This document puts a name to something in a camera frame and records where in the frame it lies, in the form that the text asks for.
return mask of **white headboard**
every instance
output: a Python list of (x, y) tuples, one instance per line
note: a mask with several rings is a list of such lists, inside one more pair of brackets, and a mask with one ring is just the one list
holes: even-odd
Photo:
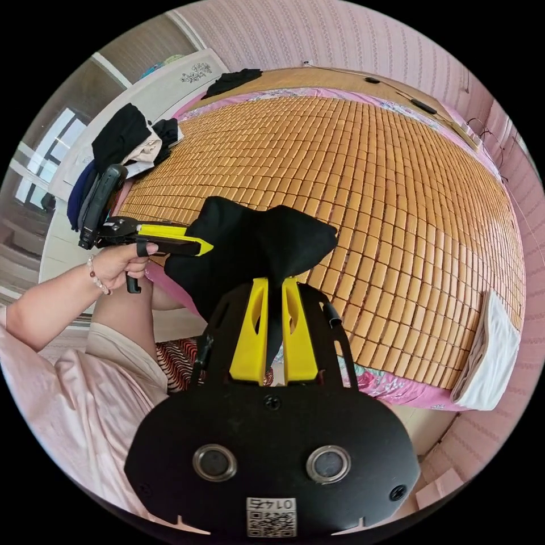
[(49, 192), (68, 200), (84, 164), (93, 155), (93, 140), (125, 104), (134, 104), (152, 123), (170, 119), (184, 104), (206, 91), (224, 72), (228, 72), (228, 69), (216, 53), (204, 49), (167, 64), (136, 82), (110, 102), (82, 132), (50, 181)]

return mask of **striped fabric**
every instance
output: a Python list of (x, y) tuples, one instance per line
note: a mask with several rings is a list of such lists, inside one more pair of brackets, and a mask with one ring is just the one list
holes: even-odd
[[(169, 395), (187, 390), (191, 381), (191, 373), (197, 355), (197, 339), (178, 339), (157, 343), (157, 361), (163, 373), (168, 378)], [(201, 372), (199, 384), (204, 382), (204, 372)], [(273, 370), (265, 375), (264, 386), (273, 384)]]

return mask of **pile of clothes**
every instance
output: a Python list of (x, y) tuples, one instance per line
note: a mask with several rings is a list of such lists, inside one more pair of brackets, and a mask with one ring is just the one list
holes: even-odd
[(146, 76), (149, 76), (150, 74), (153, 74), (156, 70), (159, 68), (163, 68), (163, 66), (166, 66), (167, 64), (170, 64), (171, 62), (178, 61), (181, 58), (184, 58), (185, 55), (171, 55), (168, 59), (162, 62), (158, 62), (154, 64), (151, 68), (148, 68), (139, 78), (138, 81), (141, 79), (144, 79)]
[(249, 81), (260, 78), (263, 72), (257, 68), (245, 68), (240, 72), (231, 72), (229, 74), (222, 74), (206, 91), (206, 94), (201, 100), (205, 98), (215, 97), (221, 95), (232, 89), (236, 89)]
[(70, 193), (67, 216), (72, 230), (81, 230), (89, 203), (110, 165), (126, 166), (127, 179), (134, 179), (167, 159), (182, 139), (175, 119), (161, 119), (152, 125), (133, 104), (123, 106), (93, 141), (93, 160)]

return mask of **trigger handle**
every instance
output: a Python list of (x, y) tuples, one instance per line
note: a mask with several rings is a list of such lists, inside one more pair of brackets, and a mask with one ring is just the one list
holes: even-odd
[[(147, 257), (148, 256), (148, 241), (147, 240), (137, 240), (136, 241), (136, 255), (138, 257)], [(138, 285), (138, 280), (132, 278), (132, 276), (126, 275), (127, 278), (127, 291), (130, 294), (139, 294), (142, 292), (142, 288)]]

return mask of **sticker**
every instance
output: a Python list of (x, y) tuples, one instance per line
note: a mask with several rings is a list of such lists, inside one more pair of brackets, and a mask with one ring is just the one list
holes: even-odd
[(294, 538), (297, 536), (295, 498), (247, 498), (249, 538)]

